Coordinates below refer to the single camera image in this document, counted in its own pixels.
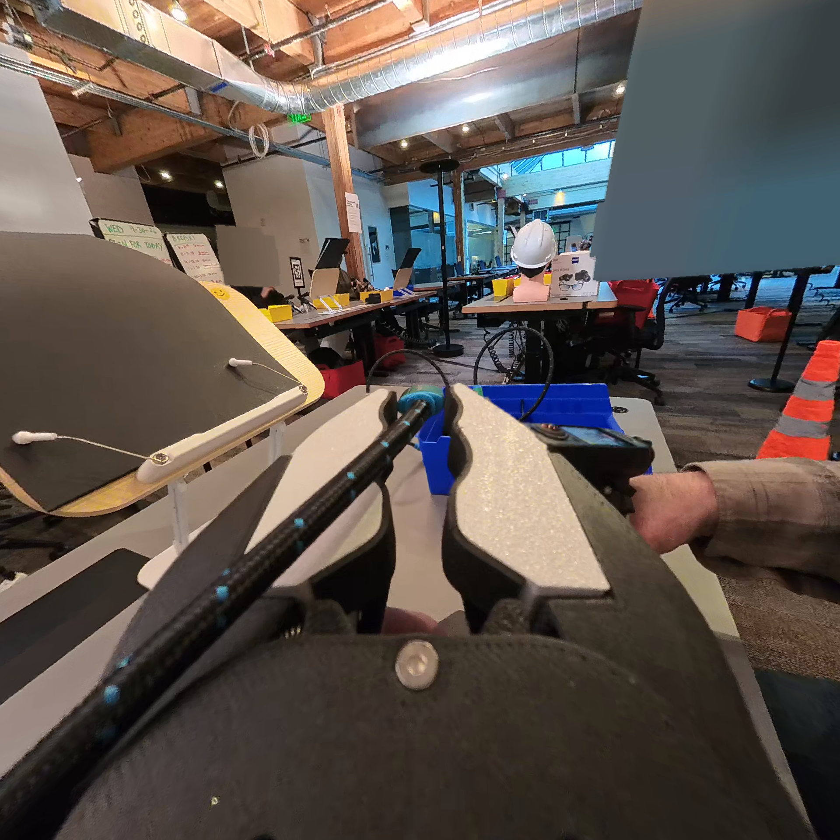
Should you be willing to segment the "pink mannequin head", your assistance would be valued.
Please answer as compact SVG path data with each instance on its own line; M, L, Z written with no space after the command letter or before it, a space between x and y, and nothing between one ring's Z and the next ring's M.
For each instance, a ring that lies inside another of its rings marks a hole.
M546 265L528 268L520 266L519 282L514 287L512 299L517 304L545 303L550 297L550 286L544 281Z

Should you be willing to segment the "blue plastic bin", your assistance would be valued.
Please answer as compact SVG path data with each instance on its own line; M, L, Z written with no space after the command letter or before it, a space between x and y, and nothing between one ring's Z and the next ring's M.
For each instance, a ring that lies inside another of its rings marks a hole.
M543 385L474 385L472 389L519 419L537 401ZM552 384L528 422L622 431L614 419L611 398L604 384ZM427 420L417 435L427 485L434 496L446 496L454 484L448 468L450 436L444 431L444 423L445 415L440 412Z

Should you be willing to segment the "white printed box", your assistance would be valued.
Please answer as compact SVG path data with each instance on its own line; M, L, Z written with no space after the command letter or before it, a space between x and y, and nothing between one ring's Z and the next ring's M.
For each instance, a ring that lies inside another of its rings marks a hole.
M595 298L598 289L595 259L590 250L564 252L553 258L551 298Z

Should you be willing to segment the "orange storage box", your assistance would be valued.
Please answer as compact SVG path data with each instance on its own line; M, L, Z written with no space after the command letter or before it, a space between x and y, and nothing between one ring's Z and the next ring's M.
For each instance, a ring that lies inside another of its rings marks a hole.
M737 314L734 334L753 343L780 343L792 317L793 313L786 308L745 308Z

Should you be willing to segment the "wooden desk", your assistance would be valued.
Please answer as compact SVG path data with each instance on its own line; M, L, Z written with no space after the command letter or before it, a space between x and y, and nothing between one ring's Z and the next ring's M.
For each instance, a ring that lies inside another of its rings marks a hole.
M391 314L414 313L423 303L437 296L436 290L415 289L415 293L391 301L366 303L354 301L341 310L310 311L296 314L292 319L279 322L276 328L284 333L300 332L317 339L325 339L335 333L349 331L353 341L355 357L362 361L364 372L368 373L375 362L374 324L382 312Z
M537 330L553 352L553 382L572 382L582 375L590 353L585 347L588 329L597 315L618 306L612 289L599 286L594 296L550 297L545 302L516 303L512 297L487 295L463 307L465 315L476 315L481 328L505 322L522 323Z

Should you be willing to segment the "silver ventilation ducts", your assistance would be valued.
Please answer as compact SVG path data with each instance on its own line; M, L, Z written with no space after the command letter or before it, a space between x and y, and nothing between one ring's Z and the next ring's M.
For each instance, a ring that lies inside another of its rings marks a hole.
M212 38L146 2L31 2L45 28L189 88L280 114L322 112L641 8L641 1L494 2L403 42L319 69L264 77Z

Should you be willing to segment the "braided hdmi cable green plug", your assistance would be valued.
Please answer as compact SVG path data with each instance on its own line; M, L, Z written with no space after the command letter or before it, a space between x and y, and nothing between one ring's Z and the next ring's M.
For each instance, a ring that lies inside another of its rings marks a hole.
M527 325L513 324L510 327L506 327L504 329L500 329L500 330L492 333L489 336L489 338L487 338L485 340L484 344L482 345L480 351L477 354L476 360L474 362L473 371L472 371L473 372L472 385L473 385L474 390L479 387L478 371L479 371L479 367L480 367L480 360L481 360L481 357L484 355L484 353L486 351L488 351L489 349L494 348L501 341L501 339L504 336L506 336L509 333L515 333L515 332L521 332L521 333L524 333L526 335L532 335L532 336L538 338L540 340L544 350L545 350L545 353L547 354L548 366L549 366L548 367L548 373L546 374L545 382L543 384L541 393L539 394L539 396L537 397L535 402L531 405L531 407L527 411L523 410L520 414L520 417L518 418L519 422L525 423L526 421L528 421L530 419L531 415L533 415L533 413L539 408L539 406L543 402L545 396L548 394L548 392L550 390L550 386L553 382L553 370L554 370L553 350L552 350L550 342L545 338L544 334L541 331L538 331L538 330L536 330L534 328L531 328Z
M130 728L321 537L432 416L417 397L372 444L124 657L2 778L2 838L20 838L44 804L70 807L74 788Z

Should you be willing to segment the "wooden support post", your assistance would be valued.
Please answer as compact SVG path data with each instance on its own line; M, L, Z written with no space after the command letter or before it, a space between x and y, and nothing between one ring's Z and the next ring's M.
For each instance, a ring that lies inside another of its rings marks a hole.
M364 263L361 207L354 190L343 106L331 106L323 112L322 118L340 235L349 241L345 254L346 270L351 278L362 280L368 277L368 272Z

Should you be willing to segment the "wooden board with black surface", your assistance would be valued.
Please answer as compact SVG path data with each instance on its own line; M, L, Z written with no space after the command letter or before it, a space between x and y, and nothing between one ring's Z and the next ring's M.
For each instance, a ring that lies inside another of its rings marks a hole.
M321 372L242 294L82 234L2 233L2 484L64 517L113 512L163 488L140 460Z

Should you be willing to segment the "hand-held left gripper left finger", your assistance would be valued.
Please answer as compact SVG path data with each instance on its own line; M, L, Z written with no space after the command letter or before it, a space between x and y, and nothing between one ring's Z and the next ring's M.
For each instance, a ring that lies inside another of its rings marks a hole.
M246 550L371 446L396 419L396 394L374 390L307 437L290 457ZM283 595L332 600L346 613L382 617L396 567L396 537L387 489L357 491L347 508L272 584Z

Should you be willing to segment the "whiteboard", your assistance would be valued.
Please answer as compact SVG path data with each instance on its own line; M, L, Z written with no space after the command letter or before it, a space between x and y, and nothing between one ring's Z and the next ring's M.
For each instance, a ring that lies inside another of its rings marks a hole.
M224 273L211 242L205 234L167 233L165 240L178 265L189 277L224 285Z
M90 225L94 235L155 257L164 264L174 267L165 238L158 227L99 217L91 219Z

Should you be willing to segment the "white hard hat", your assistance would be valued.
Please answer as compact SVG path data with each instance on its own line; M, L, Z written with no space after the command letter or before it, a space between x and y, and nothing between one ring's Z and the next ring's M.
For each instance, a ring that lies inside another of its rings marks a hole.
M558 254L552 227L535 218L520 227L514 236L511 259L521 270L544 269Z

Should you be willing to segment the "white laptop stand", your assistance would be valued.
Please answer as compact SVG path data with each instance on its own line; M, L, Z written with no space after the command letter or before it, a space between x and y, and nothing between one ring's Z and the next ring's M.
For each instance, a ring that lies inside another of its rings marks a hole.
M166 482L167 497L171 503L172 513L174 538L172 548L175 555L179 555L191 541L186 507L182 499L185 487L183 476L189 471L191 464L195 461L208 460L215 450L228 445L236 445L240 438L250 437L263 426L269 427L269 436L272 439L278 439L280 433L276 430L276 426L282 425L292 410L302 406L307 398L308 387L301 382L296 382L261 406L149 455L101 444L83 437L60 435L54 432L18 430L11 436L11 441L17 446L29 446L69 440L140 460L141 466L136 472L139 483L151 485Z

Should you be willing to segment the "black floor lamp pole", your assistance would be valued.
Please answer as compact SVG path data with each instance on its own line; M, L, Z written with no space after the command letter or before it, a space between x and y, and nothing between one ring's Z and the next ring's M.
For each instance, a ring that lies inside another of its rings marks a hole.
M461 344L452 343L450 337L444 174L456 171L458 168L458 162L450 157L438 158L422 163L419 168L420 171L426 175L435 175L437 183L438 237L440 250L439 262L440 277L442 282L439 324L441 330L443 331L444 339L442 342L438 342L432 348L432 351L434 356L439 359L451 360L462 355L464 348Z

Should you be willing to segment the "person's right hand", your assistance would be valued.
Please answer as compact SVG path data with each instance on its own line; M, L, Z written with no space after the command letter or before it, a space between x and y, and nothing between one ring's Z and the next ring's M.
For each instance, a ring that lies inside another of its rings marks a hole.
M704 471L638 476L631 487L634 512L629 521L658 554L709 537L717 528L718 497Z

